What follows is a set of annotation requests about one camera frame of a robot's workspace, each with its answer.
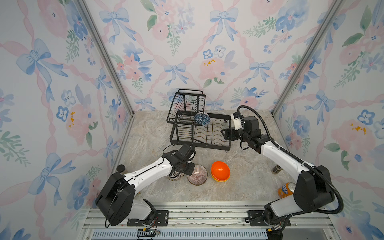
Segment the pink striped bowl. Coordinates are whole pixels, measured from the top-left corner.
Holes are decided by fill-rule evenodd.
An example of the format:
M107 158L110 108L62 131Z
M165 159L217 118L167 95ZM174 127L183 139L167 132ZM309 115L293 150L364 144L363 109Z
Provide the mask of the pink striped bowl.
M195 165L191 176L188 176L188 181L194 186L203 185L208 178L207 169L201 165Z

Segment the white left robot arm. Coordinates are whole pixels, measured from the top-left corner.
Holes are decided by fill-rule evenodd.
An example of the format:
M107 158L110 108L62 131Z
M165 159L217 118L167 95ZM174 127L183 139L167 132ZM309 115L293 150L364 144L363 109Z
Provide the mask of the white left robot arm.
M96 206L106 218L105 227L117 226L124 220L133 225L155 225L160 220L159 211L148 200L135 200L135 196L171 173L192 175L195 155L195 147L184 144L179 150L163 153L155 162L131 173L123 174L125 166L119 165L96 198Z

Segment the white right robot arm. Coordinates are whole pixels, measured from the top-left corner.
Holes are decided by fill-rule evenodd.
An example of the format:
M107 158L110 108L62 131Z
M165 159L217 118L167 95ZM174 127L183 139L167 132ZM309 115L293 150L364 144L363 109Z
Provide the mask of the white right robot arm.
M290 196L265 205L263 214L257 217L268 226L285 225L290 216L319 212L336 198L331 187L329 170L314 166L293 156L268 134L262 134L256 117L231 115L233 127L222 130L225 140L247 143L250 149L274 161L294 180L296 188Z

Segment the blue triangle pattern bowl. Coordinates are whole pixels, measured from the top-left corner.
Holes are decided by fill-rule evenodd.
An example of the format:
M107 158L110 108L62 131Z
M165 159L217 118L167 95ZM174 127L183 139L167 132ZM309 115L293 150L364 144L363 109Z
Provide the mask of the blue triangle pattern bowl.
M210 123L211 118L207 113L197 113L194 116L194 120L196 121L197 124L201 126L206 126Z

